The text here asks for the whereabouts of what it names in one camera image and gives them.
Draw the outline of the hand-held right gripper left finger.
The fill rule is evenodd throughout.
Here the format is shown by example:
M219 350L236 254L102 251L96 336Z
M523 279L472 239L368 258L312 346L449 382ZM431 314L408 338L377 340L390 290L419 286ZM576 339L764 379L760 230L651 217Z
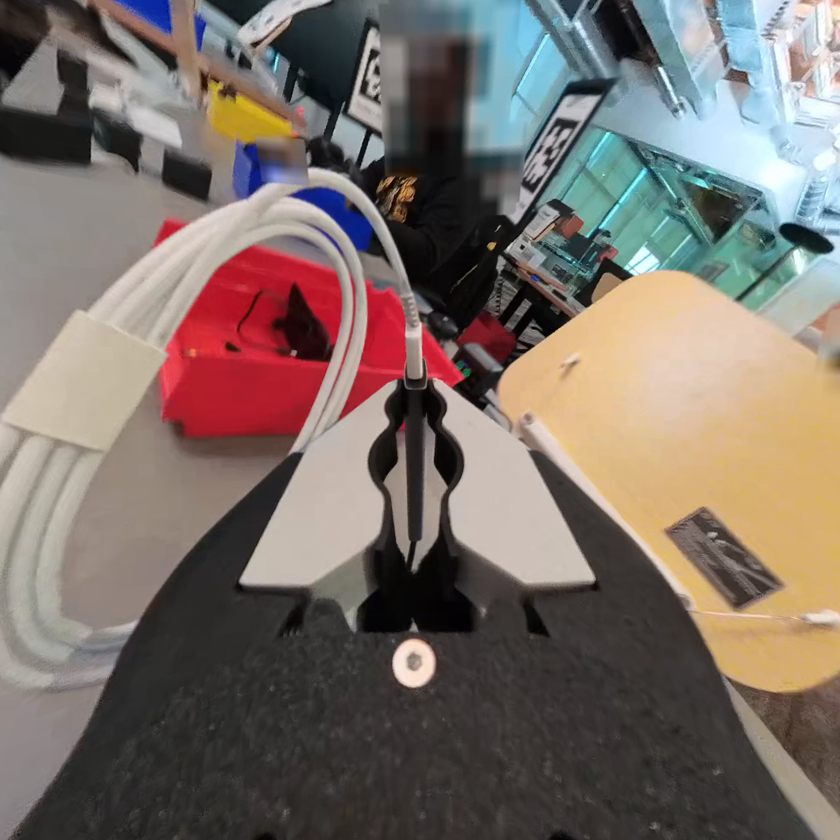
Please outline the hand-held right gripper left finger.
M238 585L330 600L366 632L410 629L411 595L385 478L396 466L402 380L383 386L299 453Z

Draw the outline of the red storage box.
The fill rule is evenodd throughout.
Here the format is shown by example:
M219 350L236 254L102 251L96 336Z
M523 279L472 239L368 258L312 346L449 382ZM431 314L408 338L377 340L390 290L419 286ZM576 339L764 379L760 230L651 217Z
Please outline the red storage box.
M501 365L508 362L518 346L518 337L487 310L482 310L455 341L460 347L478 344Z

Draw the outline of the red plastic bin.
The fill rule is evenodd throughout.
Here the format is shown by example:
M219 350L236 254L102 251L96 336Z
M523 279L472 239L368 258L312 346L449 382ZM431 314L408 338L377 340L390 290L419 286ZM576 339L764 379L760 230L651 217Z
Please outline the red plastic bin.
M297 287L336 349L342 312L331 267L254 246L221 265L167 347L161 420L189 438L296 435L327 361L301 360L280 321Z

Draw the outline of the grey USB hub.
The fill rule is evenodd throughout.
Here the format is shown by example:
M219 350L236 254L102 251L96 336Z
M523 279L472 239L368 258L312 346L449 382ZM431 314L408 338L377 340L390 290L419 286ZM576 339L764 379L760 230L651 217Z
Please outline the grey USB hub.
M406 525L409 540L406 569L413 572L417 546L424 534L425 498L425 400L427 373L420 379L405 378L403 430L406 452Z

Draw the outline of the black bin divider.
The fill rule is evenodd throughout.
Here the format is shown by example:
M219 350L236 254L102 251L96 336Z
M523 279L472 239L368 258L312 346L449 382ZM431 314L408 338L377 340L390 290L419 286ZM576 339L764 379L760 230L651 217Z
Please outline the black bin divider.
M287 336L301 361L329 362L333 345L329 332L308 304L298 283L287 300Z

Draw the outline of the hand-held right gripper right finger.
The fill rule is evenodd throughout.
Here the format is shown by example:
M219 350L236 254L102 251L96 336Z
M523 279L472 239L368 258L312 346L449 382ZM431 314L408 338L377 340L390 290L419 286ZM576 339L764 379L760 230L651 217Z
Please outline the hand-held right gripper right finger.
M595 573L531 450L440 380L415 399L415 625L468 633L499 603L591 589Z

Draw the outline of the yellow plastic bin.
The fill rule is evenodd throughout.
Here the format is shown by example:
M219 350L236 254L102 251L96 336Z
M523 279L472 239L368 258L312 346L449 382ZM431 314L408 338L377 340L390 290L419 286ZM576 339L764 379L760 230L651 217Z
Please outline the yellow plastic bin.
M215 80L207 83L206 122L216 133L243 144L300 135L287 119Z

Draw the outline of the black floor lamp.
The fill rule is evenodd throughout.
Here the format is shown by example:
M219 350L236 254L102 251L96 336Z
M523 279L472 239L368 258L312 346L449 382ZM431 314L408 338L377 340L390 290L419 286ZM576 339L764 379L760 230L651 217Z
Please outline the black floor lamp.
M834 252L834 244L822 233L802 224L788 222L779 227L778 235L788 244L788 248L769 267L762 271L758 278L742 290L735 298L735 302L742 303L757 288L780 268L797 250L812 256L827 256Z

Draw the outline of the blue plastic bin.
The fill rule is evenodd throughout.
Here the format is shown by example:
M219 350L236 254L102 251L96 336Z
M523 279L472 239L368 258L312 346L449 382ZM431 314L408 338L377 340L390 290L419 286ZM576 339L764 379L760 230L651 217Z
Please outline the blue plastic bin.
M128 9L136 17L160 30L166 35L172 35L172 6L169 1L115 1L117 5ZM196 47L202 50L206 21L193 8L193 22L195 29Z
M291 194L323 210L349 236L353 246L366 252L373 238L371 223L347 198L330 187L310 186L308 178L295 164L284 162L282 152L272 152L266 145L235 142L232 187L238 199L246 199L268 183L293 186Z

